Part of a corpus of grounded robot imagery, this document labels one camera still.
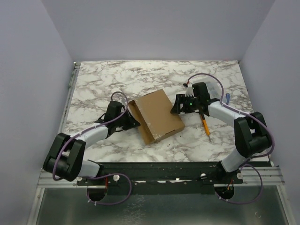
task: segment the metal frame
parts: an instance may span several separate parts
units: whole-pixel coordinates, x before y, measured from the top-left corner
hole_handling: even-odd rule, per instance
[[[27,220],[27,225],[35,225],[37,223],[38,213],[42,204],[44,191],[45,191],[44,188],[37,188],[36,194],[34,196],[33,204],[31,207],[31,211],[29,214],[29,218]]]
[[[60,122],[59,133],[63,131],[67,122],[67,115],[70,109],[72,96],[75,90],[75,84],[78,78],[79,69],[80,69],[80,62],[75,62],[74,70],[72,72],[71,80],[69,83],[69,93],[65,105],[65,111]],[[277,186],[280,200],[282,202],[283,210],[287,217],[288,223],[290,225],[296,224],[285,191],[285,187],[284,187],[285,182],[280,168],[279,167],[257,167],[257,169],[262,176],[264,185]],[[241,173],[243,175],[244,183],[235,184],[235,186],[259,186],[260,185],[260,180],[257,176],[257,173],[252,168],[244,168],[241,171]],[[225,184],[215,184],[214,186],[222,187],[225,186]],[[73,182],[69,182],[66,180],[54,181],[50,173],[42,170],[38,180],[37,190],[36,190],[34,202],[30,211],[30,216],[27,225],[35,225],[37,222],[38,213],[42,203],[45,188],[105,188],[105,186],[78,186],[76,180],[74,180]]]
[[[296,225],[296,220],[293,215],[293,210],[290,204],[290,200],[286,194],[284,185],[277,185],[277,191],[282,203],[283,211],[285,212],[285,216],[289,225]]]

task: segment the gray wall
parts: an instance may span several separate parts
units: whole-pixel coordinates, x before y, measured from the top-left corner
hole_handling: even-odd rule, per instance
[[[40,0],[0,7],[0,224],[25,224],[73,63]]]
[[[241,61],[256,110],[276,141],[272,159],[280,164],[300,223],[300,1],[276,0]]]
[[[71,56],[241,60],[274,0],[42,0]]]

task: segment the marble surface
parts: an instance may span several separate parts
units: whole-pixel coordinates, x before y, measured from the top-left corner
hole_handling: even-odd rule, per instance
[[[252,111],[237,61],[95,61],[81,63],[71,101],[65,133],[81,131],[107,108],[111,94],[124,92],[129,99],[163,88],[170,101],[184,93],[183,82],[199,72],[216,76],[230,93],[230,105]],[[209,142],[199,115],[181,115],[185,129],[167,139],[145,145],[138,129],[115,133],[89,147],[85,159],[98,162],[188,162],[219,161],[234,149],[233,128],[207,117]],[[266,157],[256,160],[265,161]]]

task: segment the open cardboard box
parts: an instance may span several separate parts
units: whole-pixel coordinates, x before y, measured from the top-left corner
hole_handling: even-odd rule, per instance
[[[157,90],[129,102],[134,118],[145,144],[157,143],[185,127],[179,115],[170,113],[172,103],[163,89]]]

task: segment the black bracket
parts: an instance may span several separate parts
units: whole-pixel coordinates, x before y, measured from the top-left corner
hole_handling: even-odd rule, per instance
[[[216,101],[217,98],[210,98],[206,83],[199,82],[192,85],[193,96],[185,96],[185,94],[177,94],[175,104],[171,109],[172,114],[195,113],[197,110],[209,116],[208,106]]]
[[[56,135],[53,144],[44,161],[43,169],[52,173],[57,156],[63,145],[70,139],[70,136],[64,133]],[[70,150],[69,156],[62,155],[57,164],[56,175],[73,181],[81,170],[83,163],[83,155],[85,150],[85,142],[74,139],[66,147],[65,151]]]
[[[251,115],[266,125],[260,112],[254,112]],[[271,137],[266,129],[250,117],[234,120],[234,139],[236,149],[245,158],[260,153],[271,146]]]
[[[124,105],[117,101],[111,101],[107,107],[106,113],[104,114],[104,119],[101,117],[95,121],[95,123],[104,123],[113,120],[114,118],[121,115],[122,109],[124,109]],[[108,128],[108,135],[112,135],[115,132],[120,132],[123,130],[129,130],[132,128],[136,128],[141,124],[131,115],[129,110],[127,110],[124,115],[116,120],[115,122],[109,123],[106,125]]]

